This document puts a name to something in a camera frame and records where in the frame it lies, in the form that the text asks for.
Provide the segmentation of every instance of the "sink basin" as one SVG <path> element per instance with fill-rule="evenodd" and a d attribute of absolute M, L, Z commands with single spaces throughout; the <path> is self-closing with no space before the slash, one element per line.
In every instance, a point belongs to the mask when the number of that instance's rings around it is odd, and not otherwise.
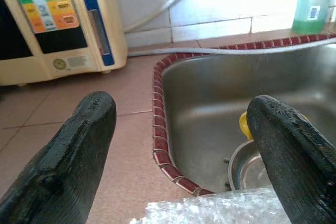
<path fill-rule="evenodd" d="M 193 194 L 199 195 L 201 188 L 215 193 L 230 190 L 227 160 L 247 141 L 239 117 L 257 95 L 268 94 L 295 107 L 336 145 L 334 44 L 274 54 L 185 59 L 165 68 L 160 78 L 154 77 L 154 94 L 155 83 L 162 81 L 157 91 L 163 95 L 171 162 L 158 161 L 155 152 L 154 157 L 161 168 L 174 169 L 176 176 L 169 177 L 177 184 L 188 179 L 181 184 L 197 191 Z"/>

